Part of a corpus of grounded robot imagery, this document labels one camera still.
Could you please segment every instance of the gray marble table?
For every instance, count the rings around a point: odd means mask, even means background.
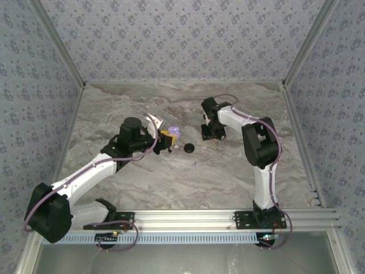
[[[130,162],[87,192],[79,203],[104,198],[117,208],[252,208],[254,172],[244,154],[242,139],[227,128],[224,141],[202,141],[201,102],[209,96],[231,93],[237,108],[252,116],[269,116],[283,143],[277,168],[277,197],[282,207],[312,206],[293,130],[279,86],[273,84],[94,84],[84,91],[61,177],[88,163],[107,144],[129,116],[147,121],[150,112],[180,127],[172,153],[150,154]],[[230,101],[231,98],[220,98]],[[192,154],[184,144],[193,143]]]

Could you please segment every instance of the yellow object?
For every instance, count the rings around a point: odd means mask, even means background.
[[[161,130],[161,133],[164,134],[164,135],[166,135],[166,136],[172,137],[171,146],[173,144],[175,144],[175,141],[177,140],[177,136],[176,135],[170,134],[167,130]]]

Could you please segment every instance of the patterned wallpaper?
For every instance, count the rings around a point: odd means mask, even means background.
[[[33,188],[52,179],[78,88],[26,0],[0,1],[0,273],[13,273]]]
[[[323,0],[42,0],[83,79],[283,79]]]
[[[329,207],[365,273],[365,2],[340,1],[291,86]]]

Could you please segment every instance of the black puck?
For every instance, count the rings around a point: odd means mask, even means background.
[[[185,146],[184,146],[184,151],[186,153],[192,153],[194,151],[194,145],[193,144],[190,144],[190,143],[187,143]]]

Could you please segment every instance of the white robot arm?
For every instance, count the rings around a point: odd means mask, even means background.
[[[103,199],[85,205],[75,203],[100,181],[113,175],[129,163],[134,152],[144,152],[153,147],[156,154],[168,149],[176,137],[159,130],[162,120],[149,115],[156,125],[150,121],[148,127],[143,127],[141,120],[129,117],[120,126],[120,132],[101,149],[100,153],[84,167],[72,175],[50,186],[41,183],[33,190],[26,212],[27,225],[36,230],[49,242],[60,240],[70,228],[82,227],[91,223],[101,223],[115,208]],[[41,200],[52,195],[44,202]]]
[[[262,121],[275,130],[272,120],[268,117],[262,119],[251,117],[235,108],[232,109],[227,102],[218,104],[213,97],[206,98],[201,105],[206,120],[206,123],[201,125],[203,140],[225,138],[225,126],[231,127],[242,135],[245,155],[253,166],[255,174],[253,217],[257,227],[264,228],[272,225],[278,218],[280,220],[281,213],[274,204],[274,201],[277,203],[275,195],[277,163],[273,163],[278,156],[278,143],[273,133],[259,123]]]
[[[237,112],[242,113],[244,116],[250,117],[250,115],[238,111]],[[250,119],[244,119],[237,114],[233,113],[230,106],[226,106],[221,108],[218,111],[218,121],[228,127],[231,127],[232,129],[236,130],[238,133],[242,135],[242,128],[248,124],[254,124],[255,121]],[[273,195],[274,200],[277,202],[277,198],[275,195],[275,170],[276,170],[277,164],[274,165],[272,168],[272,174],[273,174]],[[269,191],[269,168],[270,164],[266,165],[264,169],[259,168],[258,166],[254,166],[254,174],[255,174],[255,203],[260,209],[268,209],[274,206],[274,203],[270,197],[270,191]]]

